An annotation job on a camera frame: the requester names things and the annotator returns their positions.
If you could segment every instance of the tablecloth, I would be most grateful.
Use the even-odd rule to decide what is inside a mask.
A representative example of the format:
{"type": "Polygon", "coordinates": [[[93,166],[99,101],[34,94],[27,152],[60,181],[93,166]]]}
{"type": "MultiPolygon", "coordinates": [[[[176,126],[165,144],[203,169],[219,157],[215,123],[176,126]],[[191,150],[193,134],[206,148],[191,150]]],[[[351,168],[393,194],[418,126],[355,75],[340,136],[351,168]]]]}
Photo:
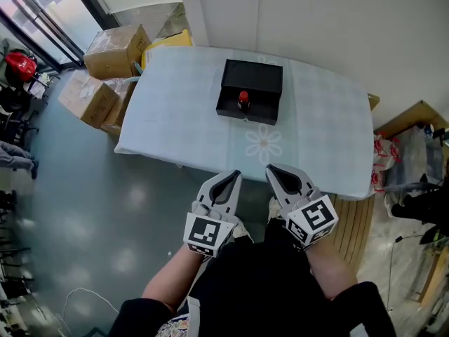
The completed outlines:
{"type": "Polygon", "coordinates": [[[115,152],[213,172],[238,169],[256,180],[265,180],[267,164],[288,164],[323,191],[364,197],[373,121],[367,92],[331,71],[248,51],[162,46],[134,90],[115,152]],[[275,126],[217,115],[226,59],[283,66],[275,126]]]}

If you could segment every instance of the open black box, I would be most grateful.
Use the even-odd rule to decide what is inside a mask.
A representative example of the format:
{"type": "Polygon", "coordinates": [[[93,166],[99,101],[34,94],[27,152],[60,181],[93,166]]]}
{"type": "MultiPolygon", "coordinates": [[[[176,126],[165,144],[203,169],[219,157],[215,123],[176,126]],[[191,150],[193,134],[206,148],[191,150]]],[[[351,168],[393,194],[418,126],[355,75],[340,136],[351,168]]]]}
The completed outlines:
{"type": "Polygon", "coordinates": [[[226,60],[217,113],[275,125],[282,94],[282,74],[282,66],[226,60]],[[247,112],[242,112],[237,106],[242,91],[247,91],[250,99],[247,112]]]}

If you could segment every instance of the small bottle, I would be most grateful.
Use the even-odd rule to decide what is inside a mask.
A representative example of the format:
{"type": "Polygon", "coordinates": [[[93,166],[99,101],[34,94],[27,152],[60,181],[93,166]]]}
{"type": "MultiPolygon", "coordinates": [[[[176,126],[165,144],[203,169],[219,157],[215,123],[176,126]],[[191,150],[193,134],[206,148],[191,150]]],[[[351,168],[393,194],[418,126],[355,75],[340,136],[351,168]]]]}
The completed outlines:
{"type": "Polygon", "coordinates": [[[247,112],[250,107],[250,98],[248,97],[248,93],[246,91],[240,92],[239,100],[237,101],[237,106],[242,112],[247,112]]]}

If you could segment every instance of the black cable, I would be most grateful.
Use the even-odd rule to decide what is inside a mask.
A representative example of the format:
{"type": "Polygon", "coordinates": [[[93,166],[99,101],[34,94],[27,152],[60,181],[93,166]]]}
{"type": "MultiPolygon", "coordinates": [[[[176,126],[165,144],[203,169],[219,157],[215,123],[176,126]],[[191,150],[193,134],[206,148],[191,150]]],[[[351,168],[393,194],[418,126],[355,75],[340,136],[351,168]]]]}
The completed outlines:
{"type": "Polygon", "coordinates": [[[390,303],[390,289],[391,289],[391,266],[393,265],[393,251],[394,251],[394,244],[397,244],[398,242],[401,242],[403,239],[411,239],[414,237],[422,237],[424,236],[423,234],[417,234],[414,236],[406,236],[406,237],[402,237],[399,236],[398,238],[396,238],[393,242],[393,246],[391,246],[391,258],[390,258],[390,271],[389,271],[389,278],[388,278],[388,295],[387,295],[387,311],[389,312],[389,303],[390,303]]]}

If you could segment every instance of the white shoe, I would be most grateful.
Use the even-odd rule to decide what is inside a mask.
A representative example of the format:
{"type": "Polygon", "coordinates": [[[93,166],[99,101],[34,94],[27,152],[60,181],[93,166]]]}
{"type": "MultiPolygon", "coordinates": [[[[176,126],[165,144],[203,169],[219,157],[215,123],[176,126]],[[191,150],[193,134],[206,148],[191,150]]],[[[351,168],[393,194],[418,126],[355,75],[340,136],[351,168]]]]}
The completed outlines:
{"type": "Polygon", "coordinates": [[[281,205],[279,204],[278,200],[275,199],[274,197],[272,197],[269,200],[268,203],[268,222],[272,219],[272,218],[278,218],[280,216],[280,211],[281,211],[281,205]]]}
{"type": "Polygon", "coordinates": [[[254,243],[254,240],[251,238],[250,233],[245,228],[243,222],[241,222],[241,220],[239,219],[239,223],[237,223],[236,227],[234,227],[234,229],[232,230],[232,237],[238,239],[239,237],[242,236],[248,236],[254,243]]]}

